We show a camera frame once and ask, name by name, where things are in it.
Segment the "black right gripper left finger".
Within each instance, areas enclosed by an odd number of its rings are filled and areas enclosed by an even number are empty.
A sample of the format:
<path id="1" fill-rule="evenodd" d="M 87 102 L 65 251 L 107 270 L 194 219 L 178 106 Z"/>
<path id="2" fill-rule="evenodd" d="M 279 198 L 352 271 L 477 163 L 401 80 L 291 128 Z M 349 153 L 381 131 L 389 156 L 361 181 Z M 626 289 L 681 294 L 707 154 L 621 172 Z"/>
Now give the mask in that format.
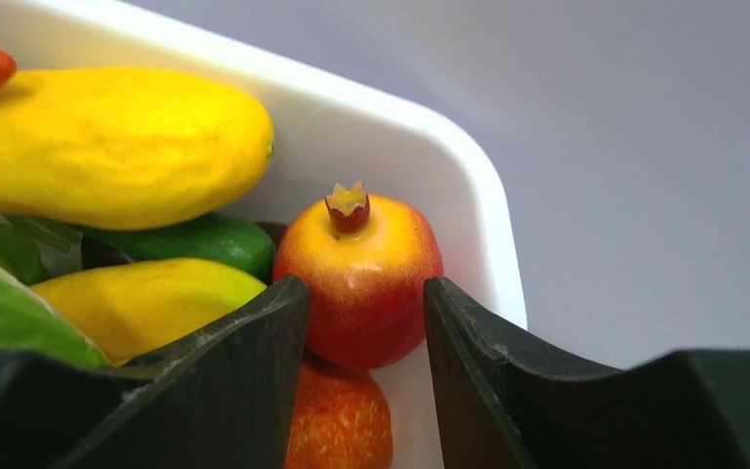
<path id="1" fill-rule="evenodd" d="M 280 468 L 310 292 L 285 277 L 118 368 L 0 350 L 0 468 Z"/>

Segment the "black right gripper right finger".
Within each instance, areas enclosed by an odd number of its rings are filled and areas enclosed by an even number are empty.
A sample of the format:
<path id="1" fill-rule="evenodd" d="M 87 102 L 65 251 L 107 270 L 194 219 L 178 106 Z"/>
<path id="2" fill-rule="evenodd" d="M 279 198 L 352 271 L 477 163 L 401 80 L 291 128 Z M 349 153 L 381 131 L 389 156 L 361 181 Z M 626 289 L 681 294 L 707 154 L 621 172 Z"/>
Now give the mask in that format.
<path id="1" fill-rule="evenodd" d="M 750 350 L 680 350 L 620 370 L 424 286 L 448 468 L 750 468 Z"/>

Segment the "red apple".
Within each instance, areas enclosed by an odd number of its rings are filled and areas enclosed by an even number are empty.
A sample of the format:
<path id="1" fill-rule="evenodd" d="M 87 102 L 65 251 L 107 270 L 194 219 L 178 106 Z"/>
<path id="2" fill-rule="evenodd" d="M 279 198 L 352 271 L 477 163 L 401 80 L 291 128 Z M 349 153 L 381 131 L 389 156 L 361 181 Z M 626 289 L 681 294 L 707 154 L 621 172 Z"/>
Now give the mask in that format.
<path id="1" fill-rule="evenodd" d="M 420 345 L 423 286 L 442 274 L 428 219 L 361 182 L 336 184 L 291 222 L 272 269 L 310 288 L 307 347 L 356 369 L 392 365 Z"/>

